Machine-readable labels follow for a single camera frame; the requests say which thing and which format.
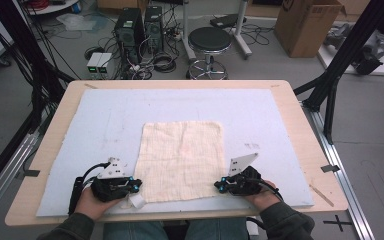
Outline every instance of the gray floor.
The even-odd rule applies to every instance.
[[[55,20],[43,20],[45,28],[57,33],[57,36],[50,38],[51,42],[82,79],[89,78],[85,67],[87,60],[83,57],[84,51],[96,46],[99,39],[109,37],[114,26],[114,23],[106,18],[96,15],[87,17],[98,21],[100,29],[92,32],[65,32],[61,26],[51,27]],[[209,25],[209,19],[211,17],[192,20],[191,29]],[[272,27],[274,20],[249,19],[248,23]],[[216,57],[216,60],[228,69],[230,79],[284,79],[295,88],[318,77],[324,71],[316,57],[289,58],[273,32],[264,33],[263,36],[269,39],[269,45],[250,45],[253,55],[248,60],[243,59],[236,45],[226,54]],[[244,38],[247,42],[252,41],[248,37]],[[170,74],[155,73],[152,79],[185,79],[188,61],[183,46],[178,44],[178,48],[181,54],[176,60],[177,69]],[[57,58],[57,61],[64,72],[72,75],[61,59]],[[30,112],[30,94],[31,88],[14,64],[11,67],[0,67],[0,153]],[[303,100],[308,94],[304,93],[298,96],[298,99]],[[384,239],[384,77],[349,74],[342,77],[337,94],[333,140],[375,238]],[[20,183],[21,180],[14,179],[0,200],[0,239],[34,239],[39,233],[53,227],[5,226],[6,212]],[[341,231],[337,224],[324,223],[335,221],[335,215],[338,215],[342,222],[350,222],[347,212],[312,214],[316,220],[314,238],[357,239],[353,226],[342,225]],[[101,232],[102,226],[98,225],[93,239],[100,239]]]

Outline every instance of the white board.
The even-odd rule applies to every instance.
[[[323,67],[326,69],[330,63],[333,60],[333,57],[335,57],[337,50],[333,46],[325,46],[322,45],[319,49],[318,56],[323,64]],[[377,67],[373,72],[371,72],[369,75],[376,75],[376,76],[384,76],[384,57],[381,57],[379,59],[383,63],[383,65],[380,65]],[[357,71],[353,66],[348,66],[347,70],[345,70],[345,73],[349,74],[358,74]]]
[[[37,216],[67,214],[72,185],[95,164],[118,157],[134,172],[142,127],[146,122],[218,121],[224,129],[226,175],[230,158],[257,152],[252,163],[277,184],[291,206],[314,202],[270,90],[184,89],[86,90],[52,166]],[[94,176],[102,168],[93,171]],[[152,213],[247,209],[242,197],[220,195],[190,201],[151,203],[141,209],[109,210]]]

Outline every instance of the cloth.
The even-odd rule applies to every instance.
[[[223,130],[217,122],[146,123],[135,178],[146,202],[219,195],[214,182],[226,175]]]
[[[268,239],[276,240],[311,240],[310,234],[314,227],[314,220],[302,213],[293,210],[285,203],[276,203],[260,213],[263,225],[266,228]],[[215,234],[220,237],[236,236],[239,232],[246,231],[246,225],[242,224],[241,218],[225,218],[225,219],[207,219],[192,220],[187,235],[199,236],[197,239],[210,239],[206,236]],[[93,221],[83,214],[74,213],[67,220],[57,226],[51,232],[42,234],[37,240],[88,240],[92,234]],[[117,239],[166,239],[163,227],[159,222],[120,222],[106,223],[104,225],[105,237],[115,237]]]

